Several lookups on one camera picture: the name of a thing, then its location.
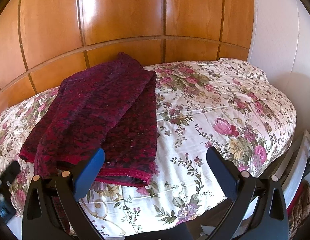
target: dark red garment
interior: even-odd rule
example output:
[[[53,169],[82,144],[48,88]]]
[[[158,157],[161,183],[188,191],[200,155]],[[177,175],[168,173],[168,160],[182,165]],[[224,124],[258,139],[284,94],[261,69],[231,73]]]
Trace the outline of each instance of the dark red garment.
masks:
[[[96,180],[146,186],[155,170],[156,73],[125,53],[63,80],[47,113],[26,139],[20,158],[46,178],[98,148],[105,164]]]

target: wooden wall panel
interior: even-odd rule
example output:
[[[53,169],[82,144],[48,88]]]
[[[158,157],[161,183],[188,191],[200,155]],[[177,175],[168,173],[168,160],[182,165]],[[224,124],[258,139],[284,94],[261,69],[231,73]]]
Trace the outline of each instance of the wooden wall panel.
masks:
[[[21,37],[28,68],[81,47],[77,0],[21,0]]]
[[[254,22],[254,0],[225,0],[221,41],[250,47]]]
[[[199,40],[166,40],[165,62],[216,60],[218,43]]]
[[[31,78],[37,92],[57,87],[61,82],[76,72],[86,69],[84,53],[79,52],[60,58],[41,69],[32,72]]]
[[[247,60],[249,49],[221,44],[221,48],[219,51],[218,57],[229,57],[229,58],[237,58],[241,60]]]
[[[23,77],[13,85],[0,92],[0,113],[6,108],[35,95],[28,76]]]
[[[0,15],[0,86],[5,87],[26,69],[18,39],[18,0],[10,0]]]
[[[115,60],[119,52],[125,52],[143,66],[161,63],[161,40],[142,40],[115,43],[87,51],[90,66]]]
[[[223,0],[167,0],[166,34],[219,40]]]
[[[86,44],[161,35],[161,0],[82,0]]]

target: mattress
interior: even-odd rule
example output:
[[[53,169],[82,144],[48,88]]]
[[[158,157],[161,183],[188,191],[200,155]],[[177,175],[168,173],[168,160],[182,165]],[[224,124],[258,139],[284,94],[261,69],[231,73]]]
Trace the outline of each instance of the mattress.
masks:
[[[239,170],[259,176],[288,149],[295,129],[292,103],[245,61],[221,58],[145,69],[157,73],[158,143],[151,184],[94,182],[79,201],[106,237],[164,230],[202,215],[225,199],[205,161],[207,148],[216,147]],[[19,217],[34,175],[33,164],[22,161],[19,151],[57,91],[42,92],[0,115],[0,174],[12,160],[21,165],[11,187]]]

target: floral pattern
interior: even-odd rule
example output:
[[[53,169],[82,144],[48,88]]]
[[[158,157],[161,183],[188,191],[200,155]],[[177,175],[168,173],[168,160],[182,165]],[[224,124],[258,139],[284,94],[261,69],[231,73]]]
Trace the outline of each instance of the floral pattern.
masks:
[[[165,63],[157,72],[156,170],[146,187],[94,182],[79,202],[104,236],[163,230],[225,199],[206,163],[214,146],[240,171],[259,176],[289,147],[296,113],[265,73],[241,60]],[[34,167],[19,158],[25,139],[56,97],[47,90],[0,115],[0,174],[14,159],[21,173],[12,203],[22,216]]]

